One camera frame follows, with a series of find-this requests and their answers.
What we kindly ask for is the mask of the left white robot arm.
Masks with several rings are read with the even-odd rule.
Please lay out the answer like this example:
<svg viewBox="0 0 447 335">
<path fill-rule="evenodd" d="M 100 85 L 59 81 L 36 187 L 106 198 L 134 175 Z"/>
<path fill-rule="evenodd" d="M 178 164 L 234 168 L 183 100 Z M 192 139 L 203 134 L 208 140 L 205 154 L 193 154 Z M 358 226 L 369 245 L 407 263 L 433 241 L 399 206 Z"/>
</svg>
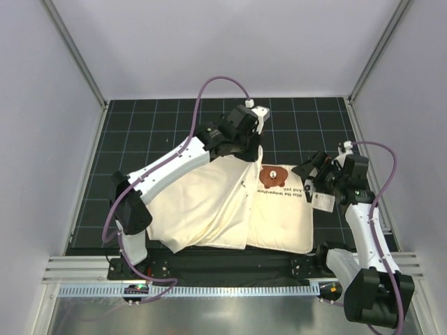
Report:
<svg viewBox="0 0 447 335">
<path fill-rule="evenodd" d="M 253 162 L 258 155 L 266 107 L 238 105 L 216 122 L 199 124 L 181 144 L 146 167 L 112 175 L 108 220 L 118 228 L 123 270 L 132 279 L 147 275 L 146 229 L 153 220 L 147 205 L 165 188 L 187 173 L 219 157 L 234 156 Z"/>
</svg>

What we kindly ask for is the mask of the cream pillow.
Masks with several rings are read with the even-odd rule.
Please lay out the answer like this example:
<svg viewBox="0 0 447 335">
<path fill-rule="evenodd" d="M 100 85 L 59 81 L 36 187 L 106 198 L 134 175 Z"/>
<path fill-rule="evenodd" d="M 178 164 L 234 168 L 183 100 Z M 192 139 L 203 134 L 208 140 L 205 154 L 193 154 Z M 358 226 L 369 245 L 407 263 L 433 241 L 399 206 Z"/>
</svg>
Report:
<svg viewBox="0 0 447 335">
<path fill-rule="evenodd" d="M 307 254 L 314 247 L 313 209 L 291 165 L 262 165 L 247 245 Z"/>
</svg>

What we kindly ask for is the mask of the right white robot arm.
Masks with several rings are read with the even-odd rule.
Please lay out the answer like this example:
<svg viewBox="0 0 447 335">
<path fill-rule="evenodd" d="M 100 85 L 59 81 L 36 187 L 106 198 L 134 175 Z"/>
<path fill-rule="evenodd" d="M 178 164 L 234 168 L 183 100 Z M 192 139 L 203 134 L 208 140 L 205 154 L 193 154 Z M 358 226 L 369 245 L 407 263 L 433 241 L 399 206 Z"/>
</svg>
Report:
<svg viewBox="0 0 447 335">
<path fill-rule="evenodd" d="M 315 209 L 344 210 L 356 252 L 326 246 L 314 260 L 322 276 L 339 280 L 346 319 L 401 334 L 415 285 L 394 261 L 380 226 L 376 195 L 369 190 L 368 158 L 343 151 L 331 158 L 324 151 L 292 169 L 305 186 Z"/>
</svg>

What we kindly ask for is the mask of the white pillow tag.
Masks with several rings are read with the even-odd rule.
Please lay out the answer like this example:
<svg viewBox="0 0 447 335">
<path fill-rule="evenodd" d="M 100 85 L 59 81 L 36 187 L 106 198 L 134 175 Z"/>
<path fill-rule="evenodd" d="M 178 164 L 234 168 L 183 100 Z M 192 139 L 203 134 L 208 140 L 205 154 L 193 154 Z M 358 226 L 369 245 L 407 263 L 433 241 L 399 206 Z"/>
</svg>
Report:
<svg viewBox="0 0 447 335">
<path fill-rule="evenodd" d="M 314 192 L 311 204 L 313 209 L 332 213 L 335 207 L 335 196 Z"/>
</svg>

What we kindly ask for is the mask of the cream pillowcase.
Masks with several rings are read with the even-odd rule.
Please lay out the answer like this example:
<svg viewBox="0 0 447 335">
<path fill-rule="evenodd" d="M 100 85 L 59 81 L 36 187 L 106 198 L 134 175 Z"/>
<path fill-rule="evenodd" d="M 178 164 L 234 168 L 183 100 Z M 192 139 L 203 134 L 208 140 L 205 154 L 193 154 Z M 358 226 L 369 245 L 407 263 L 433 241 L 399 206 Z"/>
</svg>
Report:
<svg viewBox="0 0 447 335">
<path fill-rule="evenodd" d="M 149 239 L 173 253 L 189 246 L 245 248 L 261 162 L 221 157 L 169 185 L 147 205 Z"/>
</svg>

